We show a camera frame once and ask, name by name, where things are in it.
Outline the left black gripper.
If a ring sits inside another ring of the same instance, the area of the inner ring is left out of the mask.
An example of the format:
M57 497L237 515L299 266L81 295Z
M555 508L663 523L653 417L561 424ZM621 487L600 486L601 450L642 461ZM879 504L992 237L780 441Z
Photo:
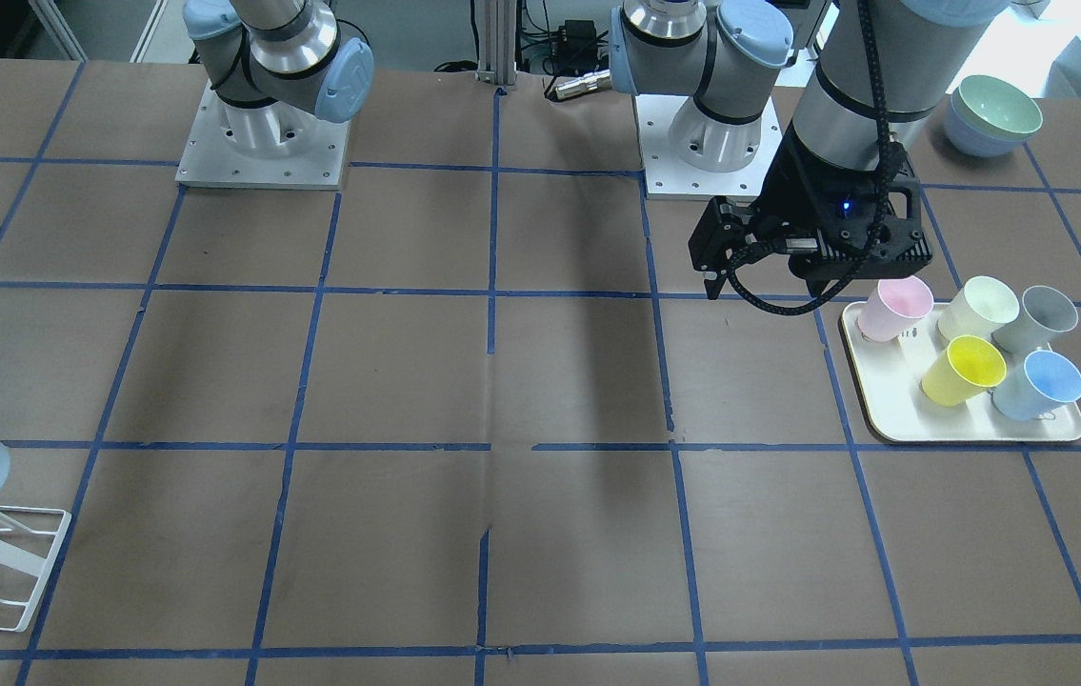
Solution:
M875 172L836 169L815 156L793 127L784 131L778 153L752 209L728 198L711 198L689 239L692 267L704 274L709 300L717 300L728 275L759 260L750 247L750 221L758 236L776 240L790 271L819 295L845 277L864 251L875 210L884 209L883 226L858 279L915 275L933 260L922 223L922 186L900 143L889 143L888 194L876 190Z

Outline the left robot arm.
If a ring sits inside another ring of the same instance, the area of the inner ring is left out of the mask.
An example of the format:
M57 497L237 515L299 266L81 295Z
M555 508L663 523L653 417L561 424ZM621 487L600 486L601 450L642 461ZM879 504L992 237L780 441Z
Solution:
M801 315L857 279L919 273L933 251L909 146L1005 1L844 1L748 204L713 196L688 242L709 299L726 286ZM623 1L612 86L683 97L673 148L694 169L751 161L762 115L795 51L768 1Z

